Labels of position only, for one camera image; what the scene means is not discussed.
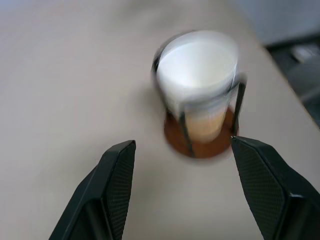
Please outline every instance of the white cup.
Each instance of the white cup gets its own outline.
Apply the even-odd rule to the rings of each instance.
[[[192,140],[208,142],[219,135],[231,96],[214,97],[231,87],[237,62],[236,43],[214,31],[183,34],[161,52],[156,70],[159,87],[177,120],[182,111],[185,112],[186,127]],[[198,107],[185,104],[211,98],[214,99],[212,102]]]

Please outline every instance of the metal cup holder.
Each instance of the metal cup holder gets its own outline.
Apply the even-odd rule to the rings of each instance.
[[[166,111],[169,114],[172,114],[172,112],[170,111],[170,109],[168,108],[168,104],[166,101],[166,97],[164,92],[162,91],[158,78],[157,78],[157,69],[158,69],[158,65],[159,65],[159,61],[160,61],[160,57],[162,52],[164,51],[165,47],[175,38],[183,35],[185,33],[176,35],[172,38],[170,38],[169,40],[167,40],[159,49],[158,51],[155,53],[154,59],[153,59],[153,63],[152,63],[152,67],[151,67],[151,78],[153,81],[153,84],[161,98],[161,101],[166,109]],[[208,97],[208,98],[201,98],[201,99],[197,99],[197,100],[186,100],[184,102],[182,102],[179,106],[179,118],[178,118],[178,122],[182,127],[183,130],[183,135],[187,144],[187,147],[190,151],[190,155],[194,158],[195,154],[193,151],[193,146],[192,146],[192,141],[189,137],[188,134],[188,128],[186,125],[186,109],[197,109],[199,106],[203,106],[203,105],[209,105],[210,103],[213,103],[215,100],[218,100],[220,98],[225,97],[226,95],[232,95],[233,93],[236,92],[237,90],[237,97],[236,97],[236,104],[235,104],[235,108],[234,108],[234,117],[232,120],[232,127],[231,127],[231,132],[233,135],[236,135],[239,129],[239,114],[241,111],[241,106],[242,106],[242,102],[243,102],[243,98],[245,95],[245,91],[246,91],[246,86],[247,86],[247,77],[243,74],[237,74],[234,77],[234,80],[231,84],[231,86],[229,87],[229,89],[227,89],[225,92],[216,95],[214,97]]]

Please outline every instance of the table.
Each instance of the table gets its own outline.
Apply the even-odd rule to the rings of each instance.
[[[224,1],[34,1],[0,21],[0,238],[47,239],[80,181],[136,140],[124,240],[262,240],[233,154],[173,152],[151,80],[154,53],[190,29],[224,32],[248,76],[239,134],[272,145],[320,191],[320,132]]]

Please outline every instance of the wall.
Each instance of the wall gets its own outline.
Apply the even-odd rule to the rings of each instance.
[[[269,45],[320,33],[320,0],[229,0]]]

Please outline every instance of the coaster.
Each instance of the coaster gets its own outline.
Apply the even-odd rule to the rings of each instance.
[[[234,112],[227,109],[225,119],[220,134],[211,142],[192,141],[192,150],[196,159],[207,159],[217,156],[226,151],[231,145],[232,123]],[[178,153],[192,157],[183,133],[183,129],[178,121],[170,113],[166,113],[164,121],[164,135],[167,142]]]

